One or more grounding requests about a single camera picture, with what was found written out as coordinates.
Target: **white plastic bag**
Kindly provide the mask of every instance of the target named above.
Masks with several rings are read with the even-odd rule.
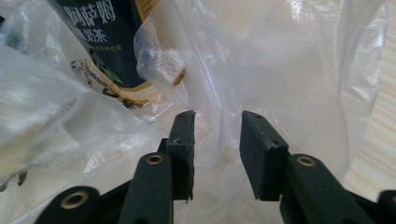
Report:
[[[13,13],[0,42],[63,70],[89,61],[43,1]],[[167,133],[177,112],[197,111],[194,200],[175,203],[175,222],[281,222],[277,203],[254,201],[240,161],[243,109],[269,119],[292,153],[313,155],[342,177],[374,103],[386,24],[385,0],[162,0],[134,46],[139,75],[163,95],[132,113]],[[187,75],[174,86],[181,67]],[[32,206],[19,215],[34,214]]]
[[[51,197],[74,185],[102,193],[134,174],[163,133],[117,100],[0,46],[0,223],[32,223]]]
[[[2,0],[0,1],[0,16],[5,18],[9,16],[12,8],[20,4],[23,0]]]

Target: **wooden surface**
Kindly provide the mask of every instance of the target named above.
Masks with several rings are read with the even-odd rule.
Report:
[[[396,0],[388,1],[388,35],[382,50],[380,91],[358,156],[344,186],[376,201],[383,189],[396,189]]]

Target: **screw hole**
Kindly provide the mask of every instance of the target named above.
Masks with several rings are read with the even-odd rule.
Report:
[[[80,207],[88,200],[88,193],[86,191],[77,191],[72,194],[67,195],[62,202],[61,207],[64,209],[73,209]]]
[[[163,162],[163,157],[159,155],[150,156],[146,159],[146,163],[156,165]]]
[[[297,158],[297,162],[304,166],[315,166],[317,164],[314,160],[306,156]]]

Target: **black plastic part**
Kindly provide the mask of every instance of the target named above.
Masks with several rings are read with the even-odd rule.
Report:
[[[320,160],[292,155],[286,176],[308,223],[374,224]]]
[[[194,119],[193,110],[178,114],[166,141],[166,153],[173,162],[173,200],[188,200],[193,197]]]
[[[363,209],[363,211],[369,216],[375,223],[381,224],[394,224],[396,223],[395,216],[388,214],[387,208],[380,208],[378,203],[374,203],[369,201],[360,195],[357,195],[353,192],[349,192],[349,194],[353,197],[355,202]]]
[[[173,223],[172,161],[168,155],[149,153],[139,160],[119,223]]]
[[[167,138],[161,139],[160,146],[158,147],[158,152],[166,153],[166,143],[168,142]]]
[[[97,216],[100,216],[100,220],[97,223],[108,224],[117,223],[119,221],[121,208],[130,184],[131,181],[128,181],[100,197],[101,207],[97,212]]]
[[[280,200],[279,208],[285,224],[308,223],[305,218],[304,211],[301,208],[296,196],[294,195],[293,189],[291,188],[291,184],[288,179],[283,179],[281,190],[282,199]]]
[[[396,190],[385,190],[379,194],[378,210],[383,214],[379,223],[396,223]]]
[[[256,199],[279,201],[288,147],[263,116],[242,113],[239,150]]]
[[[56,196],[35,223],[68,224],[96,223],[95,210],[99,204],[99,192],[90,187],[74,187]]]

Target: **crumpled plastic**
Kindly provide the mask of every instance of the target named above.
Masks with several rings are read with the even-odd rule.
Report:
[[[43,204],[74,185],[102,193],[131,179],[165,135],[73,75],[0,46],[1,223],[33,223]]]
[[[11,10],[20,4],[23,0],[2,0],[0,1],[0,16],[8,17]]]
[[[20,52],[65,71],[89,60],[42,1],[27,0],[6,19],[0,42]],[[386,26],[385,0],[162,0],[134,48],[139,76],[163,94],[131,114],[161,135],[177,112],[197,111],[194,200],[175,202],[175,223],[281,223],[278,203],[254,201],[239,157],[244,109],[265,116],[291,153],[315,156],[342,178],[370,118]],[[182,68],[187,75],[172,85]],[[98,178],[101,188],[99,175],[110,173],[101,167],[81,181]],[[13,186],[16,194],[24,187]],[[45,195],[35,212],[25,204],[19,219],[7,220],[33,218],[53,194]]]

